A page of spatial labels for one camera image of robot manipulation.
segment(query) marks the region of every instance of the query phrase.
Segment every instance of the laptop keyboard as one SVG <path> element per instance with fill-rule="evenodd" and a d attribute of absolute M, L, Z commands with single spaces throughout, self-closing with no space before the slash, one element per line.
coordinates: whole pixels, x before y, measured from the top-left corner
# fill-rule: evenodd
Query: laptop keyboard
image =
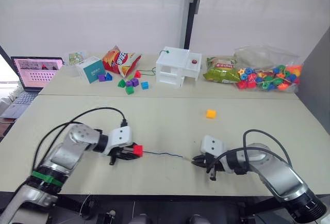
<path fill-rule="evenodd" d="M 30 104 L 38 95 L 37 92 L 24 91 L 15 101 L 16 104 Z"/>

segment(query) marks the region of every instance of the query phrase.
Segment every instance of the green band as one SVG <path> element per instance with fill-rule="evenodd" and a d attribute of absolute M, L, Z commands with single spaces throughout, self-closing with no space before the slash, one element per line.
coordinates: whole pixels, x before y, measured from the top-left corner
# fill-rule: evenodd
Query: green band
<path fill-rule="evenodd" d="M 45 181 L 46 183 L 49 183 L 49 184 L 55 184 L 55 185 L 60 186 L 60 187 L 63 186 L 63 183 L 56 180 L 53 176 L 44 175 L 44 174 L 41 174 L 37 171 L 33 171 L 31 176 L 36 177 L 38 179 L 42 179 L 43 181 Z"/>

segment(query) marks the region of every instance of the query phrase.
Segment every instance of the laptop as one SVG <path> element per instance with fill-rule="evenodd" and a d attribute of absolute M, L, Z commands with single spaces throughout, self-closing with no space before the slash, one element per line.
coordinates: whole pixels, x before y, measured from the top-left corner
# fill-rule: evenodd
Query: laptop
<path fill-rule="evenodd" d="M 60 57 L 24 56 L 13 56 L 11 60 L 24 91 L 0 117 L 17 119 L 63 66 L 63 60 Z"/>

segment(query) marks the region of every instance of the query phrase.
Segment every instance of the green snack bag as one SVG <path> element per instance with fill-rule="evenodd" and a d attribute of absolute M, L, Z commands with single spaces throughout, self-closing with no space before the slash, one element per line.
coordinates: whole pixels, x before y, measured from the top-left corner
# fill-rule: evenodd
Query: green snack bag
<path fill-rule="evenodd" d="M 219 83 L 240 82 L 240 76 L 235 69 L 236 61 L 232 57 L 206 58 L 207 72 L 203 74 L 206 80 Z"/>

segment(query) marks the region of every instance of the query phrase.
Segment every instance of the white plastic house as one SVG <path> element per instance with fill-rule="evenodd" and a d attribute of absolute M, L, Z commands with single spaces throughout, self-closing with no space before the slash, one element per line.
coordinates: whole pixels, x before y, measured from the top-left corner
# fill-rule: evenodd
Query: white plastic house
<path fill-rule="evenodd" d="M 181 87 L 185 77 L 192 77 L 197 81 L 201 62 L 202 54 L 175 47 L 164 47 L 156 62 L 156 81 L 172 84 L 175 87 Z"/>

